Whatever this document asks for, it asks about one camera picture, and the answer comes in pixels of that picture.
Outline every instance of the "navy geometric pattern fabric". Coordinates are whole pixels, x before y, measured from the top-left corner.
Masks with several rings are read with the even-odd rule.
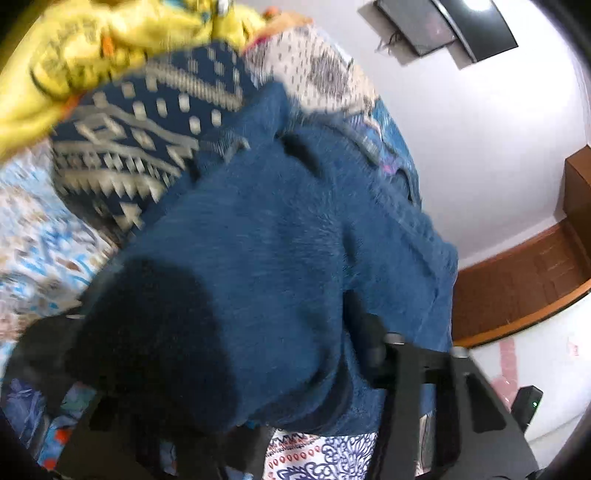
[[[227,44],[178,51],[88,93],[52,135],[66,205],[124,242],[190,172],[199,138],[256,91]]]

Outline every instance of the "wall-mounted television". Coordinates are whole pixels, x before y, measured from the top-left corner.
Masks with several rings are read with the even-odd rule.
[[[375,4],[420,56],[456,37],[473,61],[517,47],[492,0],[376,0]]]

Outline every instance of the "white wall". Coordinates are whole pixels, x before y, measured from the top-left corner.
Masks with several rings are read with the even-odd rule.
[[[591,402],[591,294],[551,319],[512,335],[515,389],[535,385],[544,392],[525,438],[547,465]],[[501,375],[501,342],[470,354],[487,379]]]
[[[358,12],[368,0],[243,1],[308,14],[363,67],[462,265],[556,222],[564,159],[586,143],[584,113],[569,49],[528,0],[496,0],[519,48],[463,69],[446,48],[405,66],[376,51],[380,36]]]

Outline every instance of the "wooden cabinet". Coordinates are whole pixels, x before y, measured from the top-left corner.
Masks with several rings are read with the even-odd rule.
[[[475,346],[540,322],[591,289],[591,148],[566,160],[567,219],[517,247],[461,270],[454,343]]]

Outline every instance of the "pink object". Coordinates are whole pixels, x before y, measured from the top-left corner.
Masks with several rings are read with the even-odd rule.
[[[517,391],[517,355],[515,354],[515,341],[513,338],[505,338],[499,342],[501,349],[501,375],[492,382],[492,388],[505,404],[507,410],[515,400]]]

